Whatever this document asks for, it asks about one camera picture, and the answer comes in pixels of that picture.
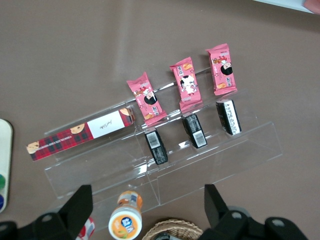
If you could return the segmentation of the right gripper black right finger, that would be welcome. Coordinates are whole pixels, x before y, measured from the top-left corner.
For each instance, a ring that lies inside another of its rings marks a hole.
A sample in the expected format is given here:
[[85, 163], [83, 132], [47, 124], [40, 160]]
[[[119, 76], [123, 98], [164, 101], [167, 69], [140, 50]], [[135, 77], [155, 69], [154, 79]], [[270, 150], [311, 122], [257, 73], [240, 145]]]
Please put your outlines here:
[[259, 223], [242, 210], [229, 208], [214, 184], [204, 186], [204, 210], [210, 224], [201, 240], [306, 240], [289, 219], [273, 216]]

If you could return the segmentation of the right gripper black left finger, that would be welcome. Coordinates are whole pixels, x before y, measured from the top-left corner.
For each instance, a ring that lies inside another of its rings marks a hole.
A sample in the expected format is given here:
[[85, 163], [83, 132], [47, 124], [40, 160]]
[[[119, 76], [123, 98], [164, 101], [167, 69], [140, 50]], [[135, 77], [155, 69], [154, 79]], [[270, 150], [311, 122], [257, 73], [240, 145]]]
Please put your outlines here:
[[93, 211], [92, 186], [82, 185], [57, 212], [39, 216], [18, 228], [14, 221], [0, 223], [2, 240], [75, 240]]

